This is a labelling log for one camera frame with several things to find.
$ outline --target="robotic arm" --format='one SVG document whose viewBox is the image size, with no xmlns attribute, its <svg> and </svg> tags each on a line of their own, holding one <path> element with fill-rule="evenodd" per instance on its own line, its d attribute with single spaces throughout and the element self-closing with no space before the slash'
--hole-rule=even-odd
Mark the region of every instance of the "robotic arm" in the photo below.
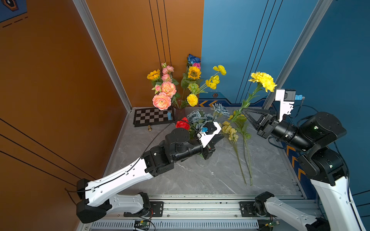
<svg viewBox="0 0 370 231">
<path fill-rule="evenodd" d="M 135 196 L 117 193 L 165 173 L 174 168 L 175 162 L 185 161 L 195 154 L 201 153 L 204 159 L 210 158 L 215 151 L 215 144 L 224 137 L 218 134 L 220 131 L 217 122 L 208 122 L 196 138 L 191 139 L 187 130 L 176 128 L 159 145 L 123 169 L 98 180 L 79 180 L 77 193 L 81 201 L 77 203 L 77 216 L 83 223 L 90 223 L 111 212 L 146 215 L 151 208 L 146 193 Z"/>
</svg>

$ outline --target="blue rose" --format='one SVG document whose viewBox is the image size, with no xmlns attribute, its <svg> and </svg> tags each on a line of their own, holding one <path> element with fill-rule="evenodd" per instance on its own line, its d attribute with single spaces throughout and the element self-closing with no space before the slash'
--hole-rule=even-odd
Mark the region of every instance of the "blue rose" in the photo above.
<svg viewBox="0 0 370 231">
<path fill-rule="evenodd" d="M 200 63 L 201 59 L 198 57 L 195 57 L 194 55 L 189 54 L 188 56 L 188 63 L 191 63 L 193 65 L 194 63 Z"/>
</svg>

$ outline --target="pink peony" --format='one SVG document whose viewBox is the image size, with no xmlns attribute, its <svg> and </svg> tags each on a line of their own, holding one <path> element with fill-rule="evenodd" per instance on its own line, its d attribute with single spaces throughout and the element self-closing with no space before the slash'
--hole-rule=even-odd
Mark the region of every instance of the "pink peony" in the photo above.
<svg viewBox="0 0 370 231">
<path fill-rule="evenodd" d="M 161 87 L 160 85 L 156 85 L 156 86 L 155 86 L 155 90 L 156 90 L 156 91 L 161 91 L 161 89 L 162 89 L 162 87 Z"/>
<path fill-rule="evenodd" d="M 170 98 L 176 94 L 176 86 L 170 82 L 162 83 L 162 92 L 166 93 L 166 95 Z"/>
<path fill-rule="evenodd" d="M 167 68 L 168 72 L 174 72 L 175 71 L 173 66 L 167 66 L 166 68 Z"/>
<path fill-rule="evenodd" d="M 153 105 L 161 111 L 166 110 L 171 106 L 171 98 L 166 96 L 166 93 L 161 92 L 153 97 Z"/>
<path fill-rule="evenodd" d="M 200 64 L 200 63 L 195 62 L 195 63 L 193 64 L 193 67 L 198 67 L 198 68 L 199 68 L 199 70 L 200 70 L 200 69 L 201 69 L 201 64 Z"/>
<path fill-rule="evenodd" d="M 171 79 L 171 76 L 169 74 L 163 75 L 162 80 L 163 80 L 163 82 L 171 82 L 172 83 L 172 79 Z"/>
</svg>

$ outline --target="yellow flower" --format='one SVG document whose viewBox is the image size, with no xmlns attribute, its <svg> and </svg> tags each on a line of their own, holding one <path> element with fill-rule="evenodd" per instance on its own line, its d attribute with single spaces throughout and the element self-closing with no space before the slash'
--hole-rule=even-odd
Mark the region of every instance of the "yellow flower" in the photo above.
<svg viewBox="0 0 370 231">
<path fill-rule="evenodd" d="M 218 65 L 213 67 L 213 70 L 221 72 L 222 75 L 226 75 L 226 70 L 222 65 Z"/>
<path fill-rule="evenodd" d="M 252 73 L 251 77 L 253 79 L 250 79 L 251 82 L 259 82 L 262 83 L 262 86 L 265 88 L 266 92 L 267 90 L 274 92 L 275 87 L 277 84 L 274 83 L 274 79 L 271 77 L 271 75 L 266 74 L 264 72 L 256 72 Z"/>
<path fill-rule="evenodd" d="M 215 84 L 219 84 L 220 83 L 220 77 L 218 75 L 213 76 L 212 77 L 212 82 L 214 82 Z"/>
<path fill-rule="evenodd" d="M 217 87 L 217 84 L 215 84 L 214 82 L 212 82 L 211 80 L 206 80 L 206 85 L 208 86 L 208 87 L 210 87 L 211 89 L 216 89 L 216 87 Z"/>
<path fill-rule="evenodd" d="M 199 79 L 201 77 L 201 71 L 198 67 L 189 67 L 189 78 L 191 79 Z"/>
<path fill-rule="evenodd" d="M 186 99 L 188 100 L 188 103 L 192 107 L 198 104 L 198 97 L 194 94 L 190 94 Z"/>
<path fill-rule="evenodd" d="M 158 70 L 154 70 L 150 72 L 149 75 L 147 76 L 147 79 L 150 79 L 151 81 L 155 81 L 159 79 L 160 77 L 161 77 L 161 72 L 158 69 Z"/>
</svg>

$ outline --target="yellow carnation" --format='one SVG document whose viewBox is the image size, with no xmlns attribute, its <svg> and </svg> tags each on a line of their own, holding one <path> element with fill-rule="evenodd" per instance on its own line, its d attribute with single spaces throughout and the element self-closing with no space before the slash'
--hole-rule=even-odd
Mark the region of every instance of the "yellow carnation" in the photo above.
<svg viewBox="0 0 370 231">
<path fill-rule="evenodd" d="M 194 94 L 190 94 L 186 99 L 188 100 L 189 105 L 192 107 L 198 104 L 198 97 Z"/>
<path fill-rule="evenodd" d="M 266 74 L 264 72 L 256 72 L 252 73 L 251 77 L 253 79 L 250 79 L 251 82 L 259 82 L 262 83 L 262 86 L 265 88 L 266 92 L 267 90 L 274 92 L 275 87 L 277 84 L 274 83 L 274 79 L 271 77 L 271 75 Z"/>
<path fill-rule="evenodd" d="M 222 75 L 226 75 L 226 70 L 222 65 L 218 65 L 213 67 L 213 70 L 221 72 Z"/>
<path fill-rule="evenodd" d="M 161 77 L 161 72 L 158 70 L 154 70 L 152 72 L 149 73 L 149 75 L 147 76 L 147 79 L 151 80 L 151 81 L 155 81 L 157 79 L 159 79 Z"/>
<path fill-rule="evenodd" d="M 200 79 L 201 73 L 198 67 L 189 67 L 188 77 L 191 79 Z"/>
</svg>

